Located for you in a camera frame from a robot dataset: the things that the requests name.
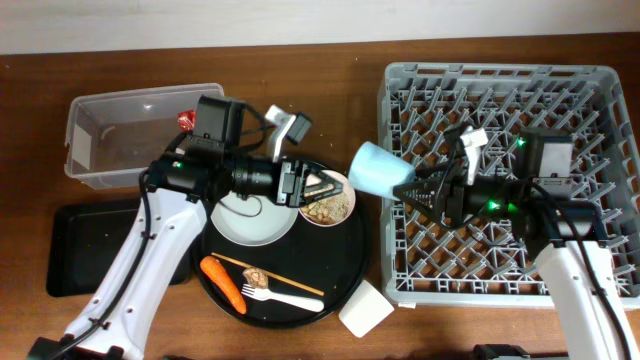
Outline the red snack wrapper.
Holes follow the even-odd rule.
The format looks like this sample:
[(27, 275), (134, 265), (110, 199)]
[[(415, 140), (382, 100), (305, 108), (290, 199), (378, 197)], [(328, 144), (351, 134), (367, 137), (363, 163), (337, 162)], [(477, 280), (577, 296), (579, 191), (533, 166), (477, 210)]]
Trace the red snack wrapper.
[(177, 116), (177, 122), (183, 132), (192, 131), (195, 127), (196, 112), (194, 110), (180, 112)]

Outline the white cup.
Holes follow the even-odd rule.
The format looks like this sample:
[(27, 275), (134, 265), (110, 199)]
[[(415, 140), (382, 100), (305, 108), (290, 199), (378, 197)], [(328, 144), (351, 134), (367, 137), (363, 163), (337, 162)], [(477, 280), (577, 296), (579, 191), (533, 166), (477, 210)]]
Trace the white cup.
[(355, 337), (362, 338), (393, 311), (393, 305), (371, 283), (363, 280), (338, 317)]

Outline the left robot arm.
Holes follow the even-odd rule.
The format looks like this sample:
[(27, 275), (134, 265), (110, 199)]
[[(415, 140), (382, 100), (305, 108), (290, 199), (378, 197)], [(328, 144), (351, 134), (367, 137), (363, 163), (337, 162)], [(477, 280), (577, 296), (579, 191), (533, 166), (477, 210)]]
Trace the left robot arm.
[(177, 135), (139, 177), (129, 234), (81, 314), (59, 340), (38, 338), (30, 359), (141, 359), (171, 278), (212, 209), (229, 193), (300, 208), (339, 194), (342, 183), (306, 160), (282, 159), (284, 138), (311, 126), (302, 114), (267, 115), (237, 99), (200, 97), (192, 130)]

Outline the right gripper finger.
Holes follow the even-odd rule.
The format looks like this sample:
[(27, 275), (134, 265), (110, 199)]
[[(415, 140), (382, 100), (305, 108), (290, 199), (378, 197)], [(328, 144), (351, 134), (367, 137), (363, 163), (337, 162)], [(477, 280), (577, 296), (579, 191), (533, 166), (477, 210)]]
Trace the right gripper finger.
[(397, 185), (393, 188), (393, 195), (432, 222), (439, 222), (442, 218), (437, 181), (421, 180)]
[(440, 163), (431, 167), (426, 168), (416, 168), (415, 169), (415, 178), (418, 180), (427, 179), (433, 176), (436, 173), (443, 172), (447, 169), (448, 165), (446, 163)]

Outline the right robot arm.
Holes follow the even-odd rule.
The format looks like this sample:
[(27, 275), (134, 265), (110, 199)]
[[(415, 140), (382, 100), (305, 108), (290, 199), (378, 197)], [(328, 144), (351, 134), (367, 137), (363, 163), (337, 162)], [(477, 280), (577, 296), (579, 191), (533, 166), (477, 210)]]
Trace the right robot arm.
[(480, 176), (476, 130), (458, 134), (455, 159), (394, 186), (398, 200), (441, 228), (477, 218), (511, 224), (544, 281), (572, 359), (636, 359), (639, 349), (613, 274), (610, 238), (600, 208), (571, 197), (571, 136), (525, 128), (515, 142), (511, 178)]

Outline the light blue cup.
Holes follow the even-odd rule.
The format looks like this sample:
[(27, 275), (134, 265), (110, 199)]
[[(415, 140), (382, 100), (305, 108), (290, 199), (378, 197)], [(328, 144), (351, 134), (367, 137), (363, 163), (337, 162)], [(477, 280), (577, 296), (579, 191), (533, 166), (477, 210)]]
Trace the light blue cup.
[(397, 200), (395, 186), (415, 179), (415, 168), (392, 153), (365, 142), (356, 152), (348, 172), (351, 186), (380, 198)]

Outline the pink bowl with scraps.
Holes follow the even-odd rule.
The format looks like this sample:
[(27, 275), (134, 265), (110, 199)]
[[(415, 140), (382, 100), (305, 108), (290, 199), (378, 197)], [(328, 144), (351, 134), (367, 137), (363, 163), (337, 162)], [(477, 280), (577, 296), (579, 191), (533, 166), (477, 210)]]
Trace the pink bowl with scraps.
[(356, 205), (356, 193), (349, 180), (341, 173), (334, 170), (324, 170), (324, 173), (342, 184), (342, 192), (300, 208), (299, 214), (314, 225), (332, 227), (351, 215)]

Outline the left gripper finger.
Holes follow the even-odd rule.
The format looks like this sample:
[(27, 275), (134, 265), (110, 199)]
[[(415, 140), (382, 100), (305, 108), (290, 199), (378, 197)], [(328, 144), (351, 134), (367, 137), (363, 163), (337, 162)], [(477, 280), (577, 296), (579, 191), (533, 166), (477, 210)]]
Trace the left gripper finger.
[(329, 197), (337, 196), (343, 192), (341, 185), (312, 185), (306, 187), (303, 192), (303, 199), (306, 203), (314, 203)]
[(306, 177), (305, 187), (317, 189), (341, 189), (343, 187), (343, 183), (325, 170), (313, 170)]

